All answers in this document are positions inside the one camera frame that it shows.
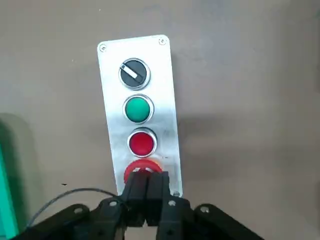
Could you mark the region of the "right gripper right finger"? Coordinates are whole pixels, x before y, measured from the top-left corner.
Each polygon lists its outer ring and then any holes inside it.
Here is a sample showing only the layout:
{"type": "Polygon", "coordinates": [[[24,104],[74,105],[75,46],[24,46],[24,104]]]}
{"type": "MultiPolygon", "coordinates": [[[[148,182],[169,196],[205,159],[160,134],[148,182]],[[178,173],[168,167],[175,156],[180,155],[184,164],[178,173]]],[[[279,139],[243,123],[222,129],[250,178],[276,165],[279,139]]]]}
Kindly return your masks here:
{"type": "Polygon", "coordinates": [[[262,237],[213,204],[191,208],[173,196],[167,172],[151,173],[147,187],[147,224],[157,240],[261,240],[262,237]]]}

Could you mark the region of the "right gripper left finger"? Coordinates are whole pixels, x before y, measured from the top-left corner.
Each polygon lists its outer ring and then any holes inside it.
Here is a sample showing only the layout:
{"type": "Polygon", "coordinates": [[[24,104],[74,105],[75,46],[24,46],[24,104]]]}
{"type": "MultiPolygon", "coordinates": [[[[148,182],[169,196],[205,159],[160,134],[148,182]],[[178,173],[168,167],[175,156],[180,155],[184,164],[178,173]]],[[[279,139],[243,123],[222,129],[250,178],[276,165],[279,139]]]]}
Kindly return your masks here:
{"type": "Polygon", "coordinates": [[[127,227],[141,228],[146,221],[147,189],[150,175],[132,172],[120,196],[106,191],[91,210],[73,204],[15,236],[16,240],[122,240],[127,227]]]}

